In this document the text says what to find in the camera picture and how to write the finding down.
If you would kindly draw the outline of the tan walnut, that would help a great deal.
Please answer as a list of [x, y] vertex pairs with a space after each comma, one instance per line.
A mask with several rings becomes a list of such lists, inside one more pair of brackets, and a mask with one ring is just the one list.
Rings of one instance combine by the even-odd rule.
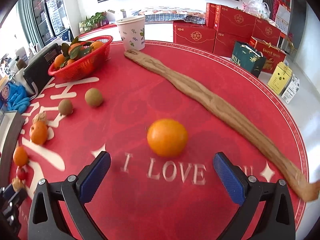
[[17, 177], [12, 179], [11, 184], [15, 192], [25, 188], [24, 183]]

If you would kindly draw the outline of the red tomato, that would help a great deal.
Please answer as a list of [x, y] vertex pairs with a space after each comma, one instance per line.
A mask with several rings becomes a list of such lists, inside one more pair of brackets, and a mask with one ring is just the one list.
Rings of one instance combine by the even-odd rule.
[[21, 181], [26, 180], [27, 172], [25, 171], [25, 169], [23, 167], [18, 167], [16, 169], [16, 177]]

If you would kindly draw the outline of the large mandarin orange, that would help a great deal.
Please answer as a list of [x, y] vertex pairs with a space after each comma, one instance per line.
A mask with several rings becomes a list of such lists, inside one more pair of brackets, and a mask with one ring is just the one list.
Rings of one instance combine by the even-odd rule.
[[26, 150], [22, 146], [18, 146], [15, 148], [15, 151], [12, 156], [13, 162], [18, 166], [18, 167], [23, 167], [26, 165], [29, 161], [28, 154]]

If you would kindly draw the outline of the pale walnut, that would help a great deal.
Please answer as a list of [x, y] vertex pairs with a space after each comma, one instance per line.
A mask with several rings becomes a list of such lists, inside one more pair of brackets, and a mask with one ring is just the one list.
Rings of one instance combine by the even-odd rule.
[[44, 122], [45, 124], [47, 124], [47, 114], [46, 114], [46, 112], [38, 113], [33, 117], [33, 124], [35, 124], [36, 122], [39, 122], [39, 121]]

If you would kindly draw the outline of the brown kiwi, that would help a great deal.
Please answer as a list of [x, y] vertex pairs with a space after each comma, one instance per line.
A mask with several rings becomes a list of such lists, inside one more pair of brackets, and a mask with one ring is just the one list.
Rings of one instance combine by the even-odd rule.
[[85, 93], [85, 101], [91, 107], [99, 107], [103, 100], [101, 92], [96, 88], [90, 88]]
[[62, 99], [58, 105], [58, 111], [61, 115], [70, 115], [73, 113], [73, 105], [71, 100]]

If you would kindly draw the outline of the small round orange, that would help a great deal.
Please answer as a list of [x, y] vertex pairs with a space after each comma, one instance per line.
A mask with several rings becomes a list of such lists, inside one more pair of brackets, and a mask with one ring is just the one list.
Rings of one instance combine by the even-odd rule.
[[149, 127], [146, 139], [151, 150], [159, 157], [175, 158], [186, 147], [188, 132], [174, 119], [159, 119]]

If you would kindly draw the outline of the long wooden stick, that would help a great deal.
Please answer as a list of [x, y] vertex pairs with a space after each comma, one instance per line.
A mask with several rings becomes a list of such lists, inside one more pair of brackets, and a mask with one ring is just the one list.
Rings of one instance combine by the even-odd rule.
[[309, 183], [301, 170], [280, 152], [272, 140], [230, 103], [211, 92], [198, 81], [168, 68], [158, 59], [143, 52], [130, 49], [124, 52], [124, 56], [167, 79], [183, 94], [196, 100], [210, 113], [240, 133], [278, 168], [291, 189], [304, 202], [311, 202], [319, 198], [319, 181]]

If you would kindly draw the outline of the white shallow tray box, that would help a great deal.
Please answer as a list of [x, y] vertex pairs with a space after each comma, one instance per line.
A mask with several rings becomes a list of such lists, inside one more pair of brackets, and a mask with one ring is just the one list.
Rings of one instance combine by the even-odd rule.
[[25, 118], [17, 111], [4, 113], [1, 125], [1, 187], [9, 184], [10, 168], [14, 150]]

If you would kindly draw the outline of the black portable radio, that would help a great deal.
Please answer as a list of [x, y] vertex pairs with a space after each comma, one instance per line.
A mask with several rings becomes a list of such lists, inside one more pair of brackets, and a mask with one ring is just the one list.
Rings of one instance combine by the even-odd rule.
[[48, 44], [41, 49], [23, 71], [23, 86], [29, 96], [38, 95], [51, 79], [49, 67], [55, 58], [61, 54], [61, 45], [57, 42]]

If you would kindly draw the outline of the yellow carton box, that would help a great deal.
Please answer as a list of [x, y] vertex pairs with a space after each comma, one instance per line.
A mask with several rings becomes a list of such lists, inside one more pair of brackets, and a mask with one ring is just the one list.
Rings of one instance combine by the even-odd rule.
[[269, 79], [267, 86], [280, 95], [292, 76], [292, 70], [284, 62], [279, 62]]

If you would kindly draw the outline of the red plastic fruit basket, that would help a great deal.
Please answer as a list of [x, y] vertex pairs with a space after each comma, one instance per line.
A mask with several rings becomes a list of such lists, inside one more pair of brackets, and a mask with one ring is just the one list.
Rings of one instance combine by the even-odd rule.
[[67, 82], [89, 76], [107, 61], [112, 40], [112, 36], [105, 35], [88, 41], [80, 41], [76, 37], [70, 44], [63, 42], [48, 75]]

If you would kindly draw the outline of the red gift bag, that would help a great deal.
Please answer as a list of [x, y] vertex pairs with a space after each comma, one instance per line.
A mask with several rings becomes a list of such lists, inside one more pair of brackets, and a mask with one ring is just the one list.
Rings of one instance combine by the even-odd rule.
[[252, 36], [249, 45], [262, 53], [263, 57], [266, 59], [262, 68], [263, 72], [272, 74], [277, 64], [280, 62], [284, 63], [285, 61], [285, 52], [271, 43], [267, 43], [264, 40], [260, 40]]

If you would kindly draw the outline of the dark green gift bag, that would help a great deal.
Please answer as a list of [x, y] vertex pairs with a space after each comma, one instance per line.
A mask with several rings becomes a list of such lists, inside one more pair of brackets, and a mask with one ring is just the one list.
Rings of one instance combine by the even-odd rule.
[[266, 62], [266, 58], [263, 56], [263, 53], [249, 44], [235, 42], [231, 62], [258, 78]]

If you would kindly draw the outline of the red gift box stack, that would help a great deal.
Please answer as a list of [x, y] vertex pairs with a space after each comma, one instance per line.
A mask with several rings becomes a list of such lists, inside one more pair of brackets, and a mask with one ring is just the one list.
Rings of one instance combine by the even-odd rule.
[[267, 20], [213, 3], [207, 3], [205, 24], [175, 21], [173, 34], [175, 44], [224, 57], [231, 57], [235, 42], [254, 37], [276, 46], [280, 38], [280, 30]]

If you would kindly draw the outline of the white paper cup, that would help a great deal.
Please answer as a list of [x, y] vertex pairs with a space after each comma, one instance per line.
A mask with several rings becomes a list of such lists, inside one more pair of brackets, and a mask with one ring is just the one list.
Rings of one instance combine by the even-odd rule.
[[145, 48], [145, 16], [132, 16], [116, 21], [125, 50]]

